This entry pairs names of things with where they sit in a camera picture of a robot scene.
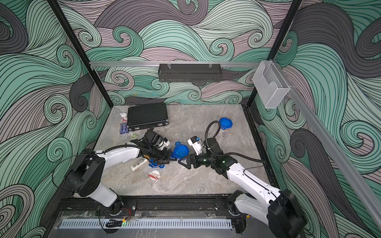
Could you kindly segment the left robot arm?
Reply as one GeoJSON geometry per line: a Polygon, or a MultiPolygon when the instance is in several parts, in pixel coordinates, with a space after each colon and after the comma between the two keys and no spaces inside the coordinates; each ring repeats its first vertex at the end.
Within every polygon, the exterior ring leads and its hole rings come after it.
{"type": "Polygon", "coordinates": [[[83,150],[68,169],[65,182],[80,197],[90,197],[104,207],[120,205],[118,195],[102,184],[103,172],[114,165],[135,158],[150,158],[154,162],[169,163],[170,141],[149,129],[143,138],[116,145],[103,151],[83,150]]]}

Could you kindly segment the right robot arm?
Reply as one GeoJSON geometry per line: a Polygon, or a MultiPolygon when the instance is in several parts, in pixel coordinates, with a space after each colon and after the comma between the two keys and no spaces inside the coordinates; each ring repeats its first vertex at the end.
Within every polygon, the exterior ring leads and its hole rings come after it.
{"type": "Polygon", "coordinates": [[[215,138],[202,141],[194,136],[188,144],[195,153],[184,157],[184,167],[211,167],[246,191],[231,195],[232,214],[247,214],[263,222],[277,238],[300,238],[303,235],[307,218],[294,193],[273,187],[250,173],[232,157],[232,153],[223,153],[215,138]]]}

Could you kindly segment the round red white packet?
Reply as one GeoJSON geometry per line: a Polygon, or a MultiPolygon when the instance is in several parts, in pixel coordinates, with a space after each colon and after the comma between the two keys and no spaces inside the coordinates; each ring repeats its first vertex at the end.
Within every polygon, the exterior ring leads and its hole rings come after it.
{"type": "Polygon", "coordinates": [[[161,174],[158,170],[152,170],[148,174],[149,178],[154,182],[157,182],[161,178],[161,174]]]}

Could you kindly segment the white tube orange cap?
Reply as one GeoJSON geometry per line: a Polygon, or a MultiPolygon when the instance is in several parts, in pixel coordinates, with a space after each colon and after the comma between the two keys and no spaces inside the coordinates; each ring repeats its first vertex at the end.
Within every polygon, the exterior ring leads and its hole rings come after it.
{"type": "Polygon", "coordinates": [[[146,163],[148,163],[147,158],[140,158],[138,161],[136,161],[135,163],[131,165],[131,169],[132,171],[136,171],[138,168],[145,165],[146,163]]]}

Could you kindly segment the black ribbed case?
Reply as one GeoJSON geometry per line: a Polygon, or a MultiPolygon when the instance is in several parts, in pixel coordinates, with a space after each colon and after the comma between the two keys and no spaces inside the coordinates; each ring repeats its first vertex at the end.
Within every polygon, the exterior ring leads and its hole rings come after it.
{"type": "Polygon", "coordinates": [[[146,104],[128,108],[128,129],[137,131],[169,124],[166,104],[146,104]]]}

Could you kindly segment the blue playing card box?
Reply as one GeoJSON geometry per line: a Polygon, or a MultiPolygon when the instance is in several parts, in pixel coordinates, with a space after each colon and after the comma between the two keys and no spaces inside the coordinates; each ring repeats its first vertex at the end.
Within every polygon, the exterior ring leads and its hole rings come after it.
{"type": "Polygon", "coordinates": [[[129,132],[127,124],[120,124],[120,134],[126,134],[129,132]]]}

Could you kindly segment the white pink small bottle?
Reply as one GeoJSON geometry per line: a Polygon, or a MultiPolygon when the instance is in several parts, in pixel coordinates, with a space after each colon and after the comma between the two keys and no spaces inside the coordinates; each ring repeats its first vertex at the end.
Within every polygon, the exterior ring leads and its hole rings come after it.
{"type": "Polygon", "coordinates": [[[128,114],[127,113],[120,113],[121,116],[121,125],[126,127],[128,125],[128,114]]]}

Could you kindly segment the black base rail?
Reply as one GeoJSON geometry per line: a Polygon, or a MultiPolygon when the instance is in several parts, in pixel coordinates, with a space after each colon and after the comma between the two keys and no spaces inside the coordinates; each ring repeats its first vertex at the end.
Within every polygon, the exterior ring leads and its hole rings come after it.
{"type": "Polygon", "coordinates": [[[151,195],[122,196],[120,205],[107,208],[91,198],[65,198],[58,205],[59,211],[98,211],[101,216],[136,216],[150,211],[193,212],[201,211],[217,216],[236,215],[230,194],[207,195],[151,195]]]}

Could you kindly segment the black wall shelf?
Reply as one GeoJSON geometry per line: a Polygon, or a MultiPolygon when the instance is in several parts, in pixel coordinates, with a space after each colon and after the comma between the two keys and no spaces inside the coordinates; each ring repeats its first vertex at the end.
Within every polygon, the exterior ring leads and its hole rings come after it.
{"type": "Polygon", "coordinates": [[[218,82],[222,78],[222,68],[219,64],[173,64],[171,67],[161,64],[158,76],[161,82],[218,82]]]}

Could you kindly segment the clear acrylic wall holder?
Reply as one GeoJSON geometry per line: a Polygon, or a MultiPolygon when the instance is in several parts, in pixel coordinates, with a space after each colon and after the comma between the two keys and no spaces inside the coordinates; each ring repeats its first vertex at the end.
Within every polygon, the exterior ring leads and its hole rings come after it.
{"type": "Polygon", "coordinates": [[[281,66],[272,60],[264,60],[253,76],[253,83],[266,109],[275,109],[290,91],[281,66]]]}

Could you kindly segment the aluminium wall rail back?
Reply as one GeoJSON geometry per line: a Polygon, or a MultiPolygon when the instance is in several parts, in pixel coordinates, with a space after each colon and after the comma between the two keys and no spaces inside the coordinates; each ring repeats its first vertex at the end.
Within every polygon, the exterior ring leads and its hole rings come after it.
{"type": "Polygon", "coordinates": [[[243,62],[243,61],[90,61],[91,67],[159,67],[166,64],[171,67],[173,64],[219,64],[221,67],[239,67],[251,68],[258,67],[260,62],[243,62]]]}

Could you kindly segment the aluminium wall rail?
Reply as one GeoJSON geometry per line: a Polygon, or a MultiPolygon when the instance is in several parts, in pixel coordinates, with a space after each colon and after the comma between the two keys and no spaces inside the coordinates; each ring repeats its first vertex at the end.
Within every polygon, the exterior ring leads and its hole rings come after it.
{"type": "Polygon", "coordinates": [[[363,176],[356,170],[351,160],[345,154],[344,150],[338,145],[337,141],[325,128],[317,115],[305,103],[303,96],[296,87],[287,78],[281,66],[274,60],[271,62],[275,65],[276,70],[280,74],[280,78],[285,81],[289,87],[288,94],[291,96],[301,114],[305,117],[308,124],[315,132],[316,137],[320,140],[327,154],[334,160],[348,183],[357,194],[377,226],[381,227],[381,201],[371,189],[369,184],[364,180],[363,176]]]}
{"type": "Polygon", "coordinates": [[[221,67],[239,67],[251,68],[258,67],[260,62],[243,62],[243,61],[90,61],[91,67],[159,67],[166,64],[171,67],[173,64],[219,64],[221,67]]]}

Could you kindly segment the aluminium wall rail right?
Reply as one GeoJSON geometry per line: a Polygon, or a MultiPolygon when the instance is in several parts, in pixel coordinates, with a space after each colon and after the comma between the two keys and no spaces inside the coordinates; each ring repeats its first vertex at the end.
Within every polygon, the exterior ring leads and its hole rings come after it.
{"type": "Polygon", "coordinates": [[[327,154],[334,160],[348,183],[357,194],[377,226],[381,227],[381,201],[371,189],[369,184],[364,180],[363,176],[356,170],[351,160],[345,154],[344,150],[338,145],[337,141],[325,128],[317,115],[305,103],[303,96],[296,87],[287,78],[281,66],[274,60],[271,62],[275,65],[276,70],[280,74],[280,78],[285,81],[289,87],[288,94],[291,96],[301,114],[305,117],[308,124],[315,132],[316,137],[320,140],[327,154]]]}

